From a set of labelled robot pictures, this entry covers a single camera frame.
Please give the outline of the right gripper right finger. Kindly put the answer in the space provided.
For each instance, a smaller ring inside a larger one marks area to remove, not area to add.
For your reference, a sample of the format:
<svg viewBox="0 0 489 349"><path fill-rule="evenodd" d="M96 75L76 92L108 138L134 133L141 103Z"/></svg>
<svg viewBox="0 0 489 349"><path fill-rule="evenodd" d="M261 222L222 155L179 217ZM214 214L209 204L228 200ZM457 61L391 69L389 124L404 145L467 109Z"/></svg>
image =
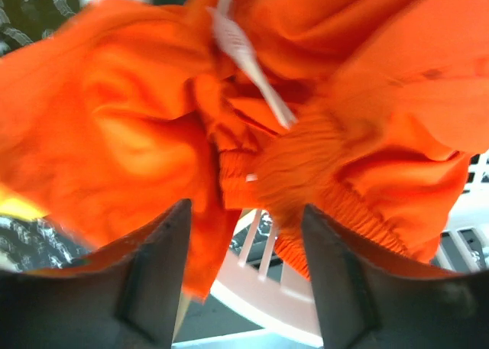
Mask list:
<svg viewBox="0 0 489 349"><path fill-rule="evenodd" d="M325 348L486 348L488 272L396 254L313 205L303 242Z"/></svg>

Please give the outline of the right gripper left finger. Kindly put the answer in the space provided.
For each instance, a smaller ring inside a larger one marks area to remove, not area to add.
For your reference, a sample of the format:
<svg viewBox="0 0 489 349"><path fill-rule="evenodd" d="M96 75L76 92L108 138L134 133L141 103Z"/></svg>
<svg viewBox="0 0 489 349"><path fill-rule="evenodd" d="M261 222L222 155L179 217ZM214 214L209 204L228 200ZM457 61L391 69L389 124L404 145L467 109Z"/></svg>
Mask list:
<svg viewBox="0 0 489 349"><path fill-rule="evenodd" d="M169 348L191 202L64 269L1 273L3 348Z"/></svg>

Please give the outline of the orange shorts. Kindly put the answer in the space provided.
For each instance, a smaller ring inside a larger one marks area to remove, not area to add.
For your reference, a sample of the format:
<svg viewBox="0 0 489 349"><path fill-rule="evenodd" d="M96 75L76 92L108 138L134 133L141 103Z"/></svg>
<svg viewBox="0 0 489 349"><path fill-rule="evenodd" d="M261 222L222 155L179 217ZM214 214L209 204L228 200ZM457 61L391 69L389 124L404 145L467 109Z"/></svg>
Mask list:
<svg viewBox="0 0 489 349"><path fill-rule="evenodd" d="M241 212L430 265L488 149L488 0L95 0L1 60L1 186L93 247L193 204L207 296Z"/></svg>

